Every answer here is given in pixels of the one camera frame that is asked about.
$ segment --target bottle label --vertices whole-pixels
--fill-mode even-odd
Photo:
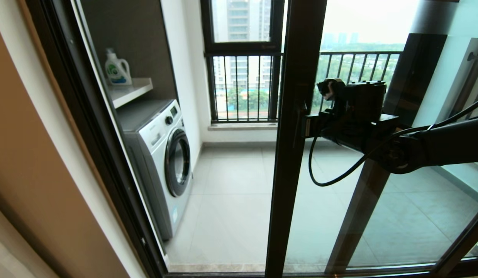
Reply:
[[[126,78],[119,73],[119,70],[115,65],[108,65],[107,75],[112,83],[126,83]]]

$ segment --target shelf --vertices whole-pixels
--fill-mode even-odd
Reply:
[[[112,99],[114,108],[123,106],[151,89],[151,78],[133,78],[132,85],[113,86],[108,82],[108,96]]]

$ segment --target high-rise building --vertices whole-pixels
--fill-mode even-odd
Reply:
[[[335,38],[332,33],[323,34],[322,49],[330,49],[335,43]]]
[[[213,0],[215,42],[258,42],[270,39],[270,0]],[[238,56],[214,59],[217,91],[232,88],[268,88],[270,56]]]
[[[338,34],[338,41],[339,44],[347,43],[347,33],[339,33]]]
[[[351,34],[351,43],[352,44],[357,44],[359,40],[359,33],[352,33]]]

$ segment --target washing machine control panel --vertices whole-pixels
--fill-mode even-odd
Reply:
[[[140,129],[142,140],[150,151],[165,141],[169,133],[181,124],[181,109],[174,100],[162,112],[151,120],[145,127]]]

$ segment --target white detergent bottle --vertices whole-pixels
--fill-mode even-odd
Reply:
[[[129,72],[129,64],[124,59],[118,59],[113,49],[107,49],[105,72],[112,85],[131,85],[133,80]]]

